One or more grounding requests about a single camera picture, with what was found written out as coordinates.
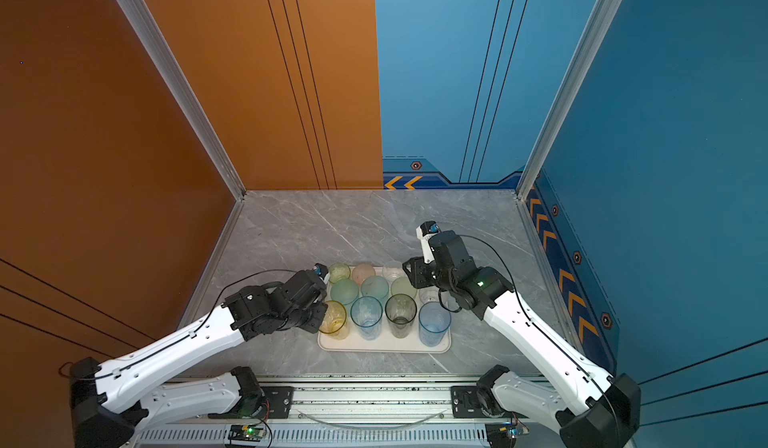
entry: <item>glass cup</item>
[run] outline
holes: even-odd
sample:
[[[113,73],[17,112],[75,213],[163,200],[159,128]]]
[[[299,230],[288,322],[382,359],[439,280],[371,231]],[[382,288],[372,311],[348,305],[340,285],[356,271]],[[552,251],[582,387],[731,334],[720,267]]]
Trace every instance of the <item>glass cup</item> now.
[[[418,338],[428,347],[436,347],[451,326],[451,312],[430,301],[418,312]]]
[[[357,299],[359,292],[360,289],[358,288],[357,283],[349,278],[344,278],[331,286],[331,299],[338,301],[344,306],[350,306],[352,301]]]
[[[422,304],[427,304],[430,301],[437,301],[438,289],[437,287],[421,288],[418,290],[418,299]]]
[[[337,340],[343,340],[350,334],[350,324],[346,322],[346,308],[338,301],[326,301],[328,309],[322,319],[320,332]]]
[[[402,270],[402,263],[387,261],[382,267],[382,276],[391,283],[400,277],[406,276],[406,272]]]
[[[357,286],[362,286],[362,282],[376,275],[376,270],[368,263],[360,263],[352,270],[352,281],[357,283]]]
[[[382,332],[382,315],[384,309],[378,299],[362,297],[352,304],[350,318],[360,331],[364,340],[373,341]]]
[[[392,286],[389,288],[392,296],[396,294],[407,294],[409,297],[416,299],[416,289],[408,281],[407,277],[400,277],[392,281]]]
[[[328,267],[328,282],[338,283],[339,280],[349,278],[350,273],[350,265],[345,263],[334,263]]]
[[[407,294],[395,294],[384,307],[389,329],[395,338],[405,338],[411,332],[416,318],[416,301]]]
[[[362,282],[360,292],[364,297],[374,297],[379,303],[384,304],[389,297],[389,283],[380,276],[371,276]]]

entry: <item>tray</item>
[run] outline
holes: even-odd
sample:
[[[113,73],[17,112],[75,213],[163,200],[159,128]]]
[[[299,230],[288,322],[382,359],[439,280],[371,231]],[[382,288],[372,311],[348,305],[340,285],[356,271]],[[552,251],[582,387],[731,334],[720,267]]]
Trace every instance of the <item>tray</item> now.
[[[374,267],[374,270],[376,274],[381,276],[381,267]],[[328,289],[326,300],[328,299],[330,299],[330,288]],[[422,302],[418,297],[416,298],[416,306],[418,309],[422,308]],[[347,314],[346,322],[351,323],[350,335],[347,338],[337,340],[318,333],[317,344],[326,351],[372,351],[379,353],[445,353],[451,347],[451,328],[448,328],[446,336],[442,338],[442,341],[437,346],[427,347],[422,343],[418,338],[418,312],[416,313],[416,319],[413,320],[413,328],[411,328],[411,332],[405,338],[395,338],[392,335],[392,332],[389,330],[389,321],[386,318],[386,314],[379,321],[379,323],[383,323],[382,332],[373,341],[364,340],[360,336],[360,331],[349,318],[349,314]]]

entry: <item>gray glass cup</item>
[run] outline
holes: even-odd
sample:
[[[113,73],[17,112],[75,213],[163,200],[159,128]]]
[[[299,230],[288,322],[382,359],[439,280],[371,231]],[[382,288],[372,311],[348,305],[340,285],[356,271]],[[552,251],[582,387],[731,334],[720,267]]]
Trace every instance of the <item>gray glass cup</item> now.
[[[436,347],[451,326],[451,312],[437,301],[430,301],[418,311],[418,338],[428,347]]]
[[[395,338],[407,337],[416,318],[416,301],[407,294],[396,294],[386,302],[384,312],[392,335]]]
[[[358,298],[352,303],[350,318],[360,331],[364,340],[373,341],[382,332],[382,315],[384,309],[378,299],[374,297]]]

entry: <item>yellow glass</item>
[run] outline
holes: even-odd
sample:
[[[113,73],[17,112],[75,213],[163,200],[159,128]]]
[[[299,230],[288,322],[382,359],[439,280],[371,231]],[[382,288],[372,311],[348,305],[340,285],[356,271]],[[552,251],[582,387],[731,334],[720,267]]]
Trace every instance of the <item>yellow glass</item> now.
[[[326,301],[328,309],[326,317],[322,319],[320,332],[334,338],[343,340],[350,334],[350,324],[346,322],[346,308],[338,301]]]

